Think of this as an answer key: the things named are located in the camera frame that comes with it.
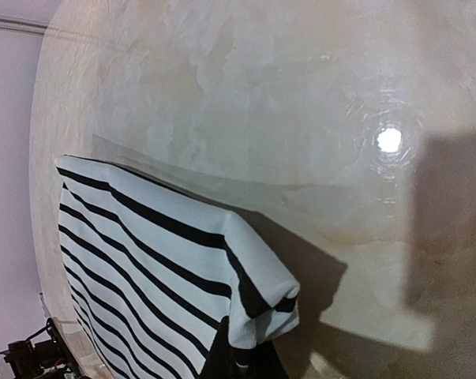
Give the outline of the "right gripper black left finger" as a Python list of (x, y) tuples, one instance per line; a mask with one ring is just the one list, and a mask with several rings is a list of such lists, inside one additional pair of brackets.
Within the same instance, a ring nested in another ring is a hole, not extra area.
[(200, 372), (200, 379), (235, 379), (238, 377), (236, 364), (231, 356), (231, 347), (227, 340), (229, 317), (224, 317), (207, 359)]

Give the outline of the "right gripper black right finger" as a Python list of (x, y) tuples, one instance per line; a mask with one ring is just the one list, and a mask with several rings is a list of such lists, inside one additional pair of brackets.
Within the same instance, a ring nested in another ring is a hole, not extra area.
[(235, 349), (235, 377), (245, 379), (288, 379), (289, 376), (272, 341), (253, 349)]

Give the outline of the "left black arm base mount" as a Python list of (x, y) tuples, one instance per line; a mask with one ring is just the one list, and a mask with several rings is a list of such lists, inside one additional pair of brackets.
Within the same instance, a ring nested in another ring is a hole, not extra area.
[(52, 318), (39, 331), (1, 351), (15, 378), (82, 378), (77, 360)]

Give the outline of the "black white striped shirt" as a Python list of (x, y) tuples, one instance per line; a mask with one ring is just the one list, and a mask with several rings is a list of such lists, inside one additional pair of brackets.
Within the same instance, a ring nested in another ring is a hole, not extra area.
[(116, 378), (200, 378), (224, 317), (234, 362), (298, 326), (298, 281), (237, 213), (114, 163), (54, 164), (77, 320)]

